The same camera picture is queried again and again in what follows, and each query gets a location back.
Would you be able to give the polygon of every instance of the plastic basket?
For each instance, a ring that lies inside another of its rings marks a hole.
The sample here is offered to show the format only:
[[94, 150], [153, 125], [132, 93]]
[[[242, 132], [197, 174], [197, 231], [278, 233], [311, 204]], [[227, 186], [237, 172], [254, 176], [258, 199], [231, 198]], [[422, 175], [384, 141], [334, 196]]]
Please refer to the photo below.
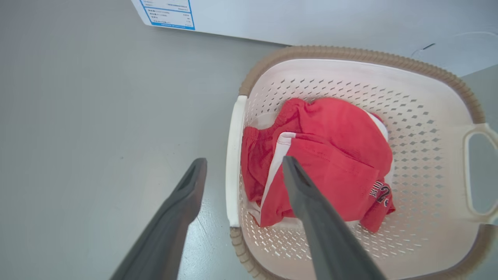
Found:
[[468, 141], [482, 133], [495, 148], [471, 90], [440, 68], [350, 48], [289, 47], [263, 59], [240, 88], [230, 124], [226, 199], [233, 246], [255, 279], [315, 279], [301, 227], [260, 228], [246, 209], [240, 175], [243, 128], [272, 119], [290, 98], [346, 100], [381, 116], [389, 130], [396, 212], [372, 234], [351, 231], [389, 279], [451, 279], [468, 274], [497, 234], [472, 206]]

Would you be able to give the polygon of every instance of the red clothing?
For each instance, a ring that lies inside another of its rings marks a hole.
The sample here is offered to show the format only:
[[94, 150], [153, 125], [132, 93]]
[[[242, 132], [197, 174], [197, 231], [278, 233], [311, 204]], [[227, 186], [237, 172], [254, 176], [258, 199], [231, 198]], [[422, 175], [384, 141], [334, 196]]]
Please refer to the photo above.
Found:
[[[299, 161], [345, 221], [361, 220], [375, 232], [384, 216], [395, 210], [390, 188], [382, 183], [392, 162], [388, 143], [365, 111], [334, 98], [311, 104], [291, 99], [272, 127], [244, 129], [241, 167], [249, 201], [262, 199], [282, 132], [296, 133], [287, 155]], [[283, 217], [294, 215], [280, 166], [261, 208], [260, 225], [271, 226]]]

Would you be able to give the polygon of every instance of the gray floor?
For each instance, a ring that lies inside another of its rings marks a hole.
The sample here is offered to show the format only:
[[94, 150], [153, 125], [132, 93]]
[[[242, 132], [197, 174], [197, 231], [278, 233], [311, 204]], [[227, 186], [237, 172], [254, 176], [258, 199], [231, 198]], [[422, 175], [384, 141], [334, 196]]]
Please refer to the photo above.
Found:
[[[278, 48], [147, 27], [128, 0], [2, 1], [0, 279], [108, 279], [196, 157], [208, 178], [179, 279], [250, 279], [229, 238], [227, 135], [240, 83]], [[479, 94], [493, 110], [496, 91]]]

